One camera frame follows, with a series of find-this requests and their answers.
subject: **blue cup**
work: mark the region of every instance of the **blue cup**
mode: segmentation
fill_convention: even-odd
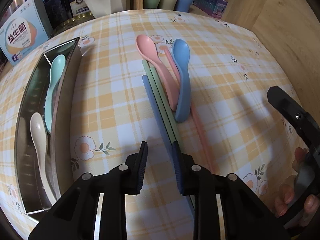
[[[177,0],[174,10],[179,12],[188,12],[192,3],[193,0]]]

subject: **table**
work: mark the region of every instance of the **table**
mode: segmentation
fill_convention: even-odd
[[[14,170],[14,134],[25,85],[47,49],[81,36],[71,114],[74,179],[99,175],[148,143],[139,196],[126,196],[128,239],[192,239],[193,219],[177,190],[174,170],[142,82],[139,34],[150,36],[169,68],[164,47],[184,39],[191,50],[192,99],[212,149],[217,174],[236,173],[267,202],[294,171],[293,151],[303,147],[290,124],[267,102],[279,85],[296,92],[273,56],[250,31],[214,18],[157,9],[125,11],[76,26],[31,52],[0,81],[0,206],[27,239],[36,222],[23,214]],[[185,153],[208,167],[194,123],[178,125]]]

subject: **metal screw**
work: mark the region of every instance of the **metal screw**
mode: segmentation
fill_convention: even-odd
[[[238,179],[238,176],[234,173],[231,173],[228,175],[228,179],[232,180],[232,181],[235,181]]]
[[[191,169],[192,169],[193,171],[199,171],[199,170],[201,170],[201,167],[200,167],[199,165],[193,165],[193,166],[191,167]]]
[[[129,167],[128,167],[127,164],[121,164],[118,168],[119,168],[119,170],[121,170],[121,171],[126,171]]]
[[[90,173],[85,173],[85,174],[82,175],[82,179],[83,179],[83,180],[88,180],[88,179],[91,178],[91,176],[92,176],[92,175],[91,175]]]

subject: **blue spoon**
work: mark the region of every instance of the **blue spoon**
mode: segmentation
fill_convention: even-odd
[[[187,120],[191,106],[191,85],[188,72],[190,49],[181,39],[176,39],[172,46],[172,58],[180,73],[180,94],[175,115],[177,122]]]
[[[56,87],[61,78],[65,65],[66,57],[63,54],[61,54],[55,57],[50,68],[50,84],[44,105],[44,121],[49,133],[51,133],[52,125],[52,95],[54,88]]]

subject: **green chopstick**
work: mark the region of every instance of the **green chopstick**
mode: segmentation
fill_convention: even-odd
[[[164,104],[164,109],[165,109],[167,116],[169,118],[169,122],[171,124],[174,136],[175,136],[177,142],[179,143],[181,151],[184,151],[184,147],[183,147],[183,143],[182,143],[182,140],[181,140],[181,137],[179,134],[177,123],[176,123],[176,120],[174,119],[173,113],[172,113],[171,108],[169,106],[169,102],[168,102],[167,97],[164,93],[164,90],[163,90],[159,75],[157,73],[157,70],[155,69],[155,67],[153,67],[153,65],[151,65],[150,63],[148,63],[148,64],[150,66],[150,71],[152,73],[153,79],[156,82],[156,86],[158,88],[162,103]]]
[[[156,102],[157,102],[157,105],[158,105],[158,108],[159,108],[159,111],[160,111],[162,120],[163,120],[163,122],[164,122],[165,129],[167,130],[167,133],[168,133],[170,142],[171,142],[171,144],[172,144],[172,143],[174,143],[174,142],[176,141],[176,138],[175,138],[174,133],[173,133],[173,130],[172,130],[172,128],[171,128],[171,125],[170,125],[170,122],[169,122],[169,118],[168,118],[168,116],[167,116],[167,113],[166,113],[166,111],[165,111],[165,109],[164,109],[164,104],[162,103],[162,100],[161,100],[161,97],[160,97],[158,88],[157,88],[157,86],[156,86],[156,82],[155,82],[155,80],[153,79],[153,76],[152,76],[152,73],[151,73],[151,71],[150,71],[148,62],[144,59],[144,60],[142,60],[142,64],[143,64],[144,70],[145,70],[145,72],[146,72],[146,74],[147,74],[147,77],[148,77],[148,79],[149,79],[149,82],[150,82],[150,85],[151,85],[153,94],[154,94],[154,96],[155,96],[155,98],[156,98]]]

